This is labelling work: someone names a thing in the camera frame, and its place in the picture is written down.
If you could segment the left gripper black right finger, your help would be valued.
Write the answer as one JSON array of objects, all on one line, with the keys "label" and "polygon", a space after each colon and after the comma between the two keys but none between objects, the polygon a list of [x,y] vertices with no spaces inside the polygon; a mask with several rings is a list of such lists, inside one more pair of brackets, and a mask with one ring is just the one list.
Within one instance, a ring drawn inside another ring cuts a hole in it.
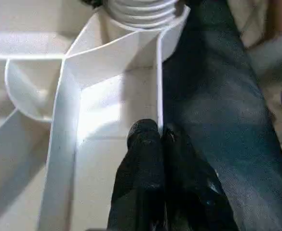
[{"label": "left gripper black right finger", "polygon": [[169,124],[162,137],[170,231],[236,231],[238,226],[215,170],[190,136]]}]

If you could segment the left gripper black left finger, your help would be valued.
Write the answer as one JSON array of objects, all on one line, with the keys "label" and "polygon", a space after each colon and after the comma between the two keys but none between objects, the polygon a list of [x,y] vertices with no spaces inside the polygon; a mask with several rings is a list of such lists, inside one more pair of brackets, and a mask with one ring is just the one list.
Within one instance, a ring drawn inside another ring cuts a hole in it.
[{"label": "left gripper black left finger", "polygon": [[152,119],[133,124],[119,165],[108,216],[109,231],[163,231],[165,176],[161,138]]}]

